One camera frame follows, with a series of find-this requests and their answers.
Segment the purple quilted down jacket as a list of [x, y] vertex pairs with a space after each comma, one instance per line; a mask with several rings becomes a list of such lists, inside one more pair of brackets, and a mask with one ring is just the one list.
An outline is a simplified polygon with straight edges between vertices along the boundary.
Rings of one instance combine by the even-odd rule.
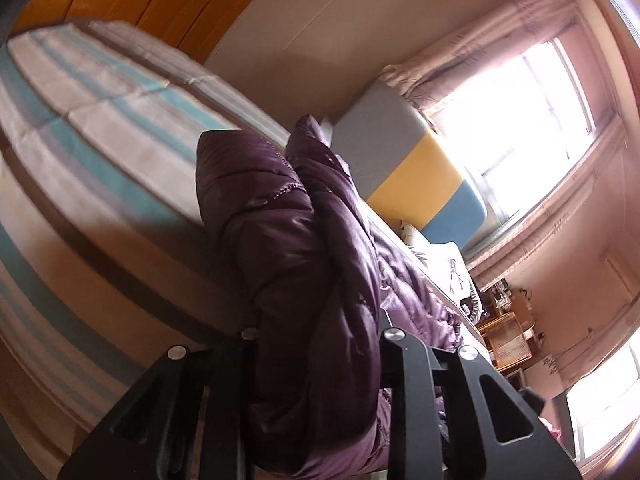
[[380, 316], [447, 351], [460, 346], [459, 318], [363, 214], [314, 118], [299, 119], [284, 151], [242, 130], [202, 133], [195, 180], [204, 226], [255, 320], [256, 465], [296, 479], [384, 469], [392, 395], [380, 385]]

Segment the rattan wooden chair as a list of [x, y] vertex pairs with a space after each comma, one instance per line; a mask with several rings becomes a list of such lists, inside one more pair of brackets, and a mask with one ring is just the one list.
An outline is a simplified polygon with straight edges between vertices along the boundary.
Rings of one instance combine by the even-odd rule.
[[539, 351], [535, 320], [530, 312], [503, 313], [480, 324], [478, 330], [499, 372], [522, 365]]

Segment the cluttered wooden desk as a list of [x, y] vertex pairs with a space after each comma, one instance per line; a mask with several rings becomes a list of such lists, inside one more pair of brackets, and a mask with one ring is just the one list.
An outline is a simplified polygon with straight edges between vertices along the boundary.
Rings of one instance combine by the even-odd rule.
[[513, 313], [523, 330], [535, 325], [532, 295], [525, 288], [511, 287], [503, 278], [480, 293], [488, 320]]

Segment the white printed pillow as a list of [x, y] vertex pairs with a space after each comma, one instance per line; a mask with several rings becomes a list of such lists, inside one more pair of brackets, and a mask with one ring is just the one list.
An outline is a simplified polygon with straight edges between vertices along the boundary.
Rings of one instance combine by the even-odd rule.
[[472, 296], [472, 283], [454, 242], [432, 244], [412, 224], [401, 222], [400, 238], [426, 267], [428, 277], [458, 306]]

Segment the striped bed cover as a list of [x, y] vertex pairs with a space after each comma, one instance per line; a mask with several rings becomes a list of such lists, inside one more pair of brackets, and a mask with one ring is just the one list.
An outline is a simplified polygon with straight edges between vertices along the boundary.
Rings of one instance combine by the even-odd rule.
[[288, 133], [223, 79], [124, 22], [1, 49], [2, 477], [53, 479], [168, 347], [247, 322], [210, 249], [198, 137]]

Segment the right pink curtain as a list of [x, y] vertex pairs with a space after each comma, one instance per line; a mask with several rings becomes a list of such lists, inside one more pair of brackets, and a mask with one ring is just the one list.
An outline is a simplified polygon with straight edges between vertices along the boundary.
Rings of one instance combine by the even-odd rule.
[[616, 116], [543, 200], [469, 256], [468, 269], [475, 283], [481, 289], [490, 287], [551, 242], [585, 203], [626, 140], [623, 119]]

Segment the pink curtain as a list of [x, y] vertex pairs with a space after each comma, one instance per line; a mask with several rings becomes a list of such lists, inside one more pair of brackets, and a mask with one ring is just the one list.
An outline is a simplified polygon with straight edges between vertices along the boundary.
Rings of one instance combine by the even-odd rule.
[[475, 283], [481, 289], [490, 287], [551, 242], [585, 203], [626, 140], [623, 119], [616, 116], [543, 200], [469, 256], [468, 269]]
[[574, 0], [510, 0], [408, 61], [386, 66], [378, 79], [426, 112], [465, 81], [552, 40], [577, 15]]

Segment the grey yellow blue sofa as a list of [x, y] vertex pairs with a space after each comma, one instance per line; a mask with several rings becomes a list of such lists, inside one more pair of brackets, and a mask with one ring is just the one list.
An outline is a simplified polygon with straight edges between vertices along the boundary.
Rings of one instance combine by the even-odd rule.
[[362, 199], [392, 228], [405, 221], [433, 244], [462, 248], [487, 218], [480, 193], [427, 119], [373, 81], [332, 126], [331, 148]]

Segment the window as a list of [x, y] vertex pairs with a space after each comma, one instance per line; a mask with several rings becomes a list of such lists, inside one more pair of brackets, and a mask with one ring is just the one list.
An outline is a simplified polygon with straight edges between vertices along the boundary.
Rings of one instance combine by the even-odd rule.
[[430, 118], [499, 223], [542, 200], [585, 154], [596, 130], [557, 39], [471, 77]]

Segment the left pink curtain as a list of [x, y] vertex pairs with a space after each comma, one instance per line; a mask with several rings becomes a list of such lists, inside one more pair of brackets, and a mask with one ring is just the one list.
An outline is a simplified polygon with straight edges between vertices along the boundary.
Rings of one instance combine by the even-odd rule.
[[510, 0], [408, 61], [386, 66], [378, 79], [426, 112], [465, 81], [552, 40], [577, 15], [574, 0]]

